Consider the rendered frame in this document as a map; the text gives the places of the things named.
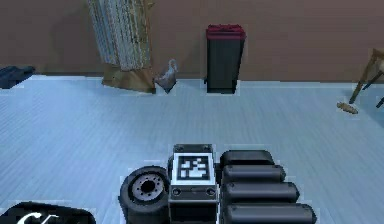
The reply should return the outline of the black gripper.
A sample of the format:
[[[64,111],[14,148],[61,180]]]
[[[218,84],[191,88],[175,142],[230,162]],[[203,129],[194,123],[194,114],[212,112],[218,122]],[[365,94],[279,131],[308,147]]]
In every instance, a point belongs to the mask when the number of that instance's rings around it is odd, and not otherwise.
[[[118,196],[126,224],[166,224],[168,193],[165,168],[144,166],[134,170],[123,181]]]

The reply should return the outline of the black object with white mark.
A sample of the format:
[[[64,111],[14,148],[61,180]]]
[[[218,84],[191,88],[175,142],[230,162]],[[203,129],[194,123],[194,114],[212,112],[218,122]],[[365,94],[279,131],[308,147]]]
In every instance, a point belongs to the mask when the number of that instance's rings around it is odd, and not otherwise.
[[[79,208],[20,202],[0,215],[0,224],[96,224],[94,216]]]

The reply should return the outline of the grey crumpled bag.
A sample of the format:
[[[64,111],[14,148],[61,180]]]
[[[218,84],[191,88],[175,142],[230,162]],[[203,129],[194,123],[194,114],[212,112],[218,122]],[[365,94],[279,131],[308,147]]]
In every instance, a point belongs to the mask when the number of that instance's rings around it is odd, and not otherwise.
[[[170,59],[168,61],[168,67],[160,72],[154,81],[167,93],[169,94],[174,85],[176,84],[176,74],[178,72],[177,61]]]

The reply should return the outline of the brown box of striped boards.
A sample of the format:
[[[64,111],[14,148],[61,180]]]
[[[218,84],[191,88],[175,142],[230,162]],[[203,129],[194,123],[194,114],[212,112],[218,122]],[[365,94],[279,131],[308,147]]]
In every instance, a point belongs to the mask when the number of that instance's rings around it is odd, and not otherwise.
[[[152,70],[149,0],[87,0],[103,63],[102,84],[156,93]]]

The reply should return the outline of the black bin with red lid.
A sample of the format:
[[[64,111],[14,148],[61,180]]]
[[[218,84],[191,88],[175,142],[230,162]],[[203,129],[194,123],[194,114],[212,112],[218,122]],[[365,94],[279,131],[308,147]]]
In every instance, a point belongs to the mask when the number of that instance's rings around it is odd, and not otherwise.
[[[206,29],[208,93],[234,94],[246,33],[239,24],[209,25]]]

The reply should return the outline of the dark blue cloth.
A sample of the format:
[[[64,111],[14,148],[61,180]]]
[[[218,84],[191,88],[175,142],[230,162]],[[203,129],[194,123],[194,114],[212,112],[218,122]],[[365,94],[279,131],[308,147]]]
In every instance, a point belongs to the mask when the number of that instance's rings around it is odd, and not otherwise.
[[[33,66],[19,68],[7,66],[0,69],[0,89],[11,89],[15,85],[30,78],[35,72]]]

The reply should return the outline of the tan lumpy object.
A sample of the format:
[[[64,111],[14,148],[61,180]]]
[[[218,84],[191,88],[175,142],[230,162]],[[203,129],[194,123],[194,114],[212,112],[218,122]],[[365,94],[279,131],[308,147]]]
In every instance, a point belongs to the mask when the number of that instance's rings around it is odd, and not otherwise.
[[[348,112],[350,114],[357,114],[358,113],[358,110],[356,108],[354,108],[353,106],[347,104],[347,103],[344,103],[344,102],[338,102],[336,104],[336,106],[341,109],[342,111],[344,112]]]

